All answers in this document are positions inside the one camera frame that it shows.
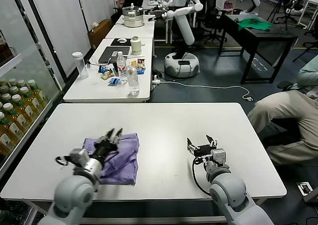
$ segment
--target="khaki pants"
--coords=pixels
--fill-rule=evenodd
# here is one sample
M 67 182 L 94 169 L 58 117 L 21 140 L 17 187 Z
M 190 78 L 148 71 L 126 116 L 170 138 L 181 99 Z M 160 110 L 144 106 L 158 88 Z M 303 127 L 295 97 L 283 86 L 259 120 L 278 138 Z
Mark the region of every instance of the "khaki pants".
M 274 164 L 283 165 L 318 159 L 318 103 L 296 91 L 279 92 L 255 104 L 248 118 L 259 133 L 274 118 L 296 118 L 302 139 L 273 146 L 267 153 Z

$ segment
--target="folded purple towel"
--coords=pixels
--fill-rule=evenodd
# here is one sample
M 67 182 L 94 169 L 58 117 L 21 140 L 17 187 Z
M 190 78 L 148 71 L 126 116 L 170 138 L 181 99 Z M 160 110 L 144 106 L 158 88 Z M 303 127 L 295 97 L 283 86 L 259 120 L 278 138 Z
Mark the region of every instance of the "folded purple towel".
M 94 143 L 97 139 L 86 138 L 83 148 L 89 154 L 95 151 Z M 123 135 L 118 145 L 118 154 L 110 154 L 100 174 L 101 184 L 136 184 L 138 170 L 137 152 L 139 139 L 137 133 Z

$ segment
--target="person's arm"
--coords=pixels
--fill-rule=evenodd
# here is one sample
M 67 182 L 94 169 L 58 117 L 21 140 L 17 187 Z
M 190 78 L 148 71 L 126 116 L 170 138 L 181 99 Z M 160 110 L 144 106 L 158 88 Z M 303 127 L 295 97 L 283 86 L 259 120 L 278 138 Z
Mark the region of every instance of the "person's arm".
M 318 56 L 314 57 L 299 71 L 297 84 L 299 86 L 318 85 Z

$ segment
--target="black desk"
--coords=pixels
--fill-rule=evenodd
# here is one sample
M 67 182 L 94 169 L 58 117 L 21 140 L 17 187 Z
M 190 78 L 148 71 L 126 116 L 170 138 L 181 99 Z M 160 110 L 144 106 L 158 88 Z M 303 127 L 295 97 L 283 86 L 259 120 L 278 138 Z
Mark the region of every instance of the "black desk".
M 246 50 L 250 56 L 241 79 L 241 84 L 247 81 L 263 81 L 268 80 L 272 83 L 276 78 L 286 56 L 293 47 L 297 40 L 297 36 L 288 31 L 284 31 L 278 26 L 273 25 L 269 31 L 255 30 L 243 28 L 239 31 L 239 24 L 235 22 L 235 19 L 243 20 L 246 18 L 259 18 L 262 21 L 264 19 L 258 16 L 251 15 L 223 15 L 223 34 L 222 40 L 219 48 L 219 55 L 222 52 L 240 52 L 239 55 L 242 56 L 244 50 Z M 241 46 L 241 50 L 222 50 L 225 34 L 231 35 L 235 41 L 237 41 Z M 255 54 L 258 54 L 262 59 L 264 59 L 270 66 L 274 68 L 274 72 L 271 77 L 258 77 L 258 78 L 246 78 L 247 74 L 251 68 Z

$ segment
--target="cardboard box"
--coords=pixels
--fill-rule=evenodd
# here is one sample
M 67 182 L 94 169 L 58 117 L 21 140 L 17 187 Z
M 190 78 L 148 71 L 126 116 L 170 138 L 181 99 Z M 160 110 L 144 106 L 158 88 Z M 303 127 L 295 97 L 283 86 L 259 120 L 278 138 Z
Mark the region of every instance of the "cardboard box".
M 103 20 L 98 26 L 88 32 L 88 38 L 92 49 L 96 49 L 112 27 L 112 21 Z

